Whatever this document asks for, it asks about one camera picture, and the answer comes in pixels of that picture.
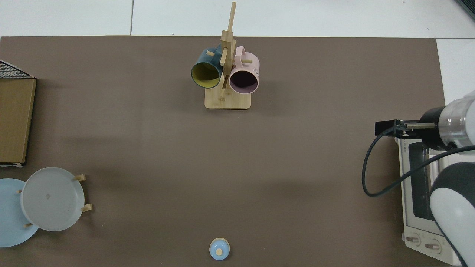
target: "white floor tile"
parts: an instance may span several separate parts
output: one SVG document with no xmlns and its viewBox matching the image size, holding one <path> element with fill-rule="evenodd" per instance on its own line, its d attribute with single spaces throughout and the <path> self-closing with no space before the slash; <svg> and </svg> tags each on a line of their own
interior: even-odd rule
<svg viewBox="0 0 475 267">
<path fill-rule="evenodd" d="M 475 39 L 438 39 L 446 104 L 475 90 Z"/>
<path fill-rule="evenodd" d="M 0 36 L 129 35 L 132 0 L 0 0 Z"/>
<path fill-rule="evenodd" d="M 235 36 L 475 38 L 453 0 L 237 0 Z M 231 1 L 135 0 L 133 35 L 220 36 Z"/>
</svg>

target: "mug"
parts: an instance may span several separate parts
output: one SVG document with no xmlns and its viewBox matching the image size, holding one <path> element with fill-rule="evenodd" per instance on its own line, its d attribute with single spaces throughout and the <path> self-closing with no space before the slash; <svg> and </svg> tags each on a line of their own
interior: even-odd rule
<svg viewBox="0 0 475 267">
<path fill-rule="evenodd" d="M 203 88 L 213 88 L 218 85 L 223 73 L 221 60 L 221 44 L 217 48 L 203 50 L 196 64 L 191 69 L 191 78 Z"/>
<path fill-rule="evenodd" d="M 240 94 L 250 94 L 259 86 L 259 59 L 244 47 L 236 48 L 234 66 L 229 75 L 229 86 Z"/>
</svg>

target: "wire rack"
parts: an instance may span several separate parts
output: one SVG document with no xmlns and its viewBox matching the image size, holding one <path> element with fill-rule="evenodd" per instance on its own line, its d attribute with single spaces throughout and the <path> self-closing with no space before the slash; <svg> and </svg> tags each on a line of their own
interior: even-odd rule
<svg viewBox="0 0 475 267">
<path fill-rule="evenodd" d="M 32 79 L 30 74 L 0 60 L 0 78 Z"/>
</svg>

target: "small blue lid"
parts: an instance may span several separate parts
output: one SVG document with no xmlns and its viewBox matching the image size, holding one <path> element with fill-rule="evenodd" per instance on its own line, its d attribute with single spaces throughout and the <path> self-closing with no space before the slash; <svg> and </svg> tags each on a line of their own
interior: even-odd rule
<svg viewBox="0 0 475 267">
<path fill-rule="evenodd" d="M 224 260 L 229 255 L 229 243 L 224 238 L 217 238 L 209 246 L 209 254 L 215 260 Z"/>
</svg>

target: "light blue plate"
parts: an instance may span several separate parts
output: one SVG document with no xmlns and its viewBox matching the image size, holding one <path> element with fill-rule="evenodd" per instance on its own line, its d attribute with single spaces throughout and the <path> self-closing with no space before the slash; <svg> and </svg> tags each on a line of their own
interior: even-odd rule
<svg viewBox="0 0 475 267">
<path fill-rule="evenodd" d="M 17 190 L 24 185 L 17 179 L 0 179 L 0 248 L 21 244 L 38 230 L 35 225 L 23 227 L 29 221 L 21 210 L 21 194 Z"/>
</svg>

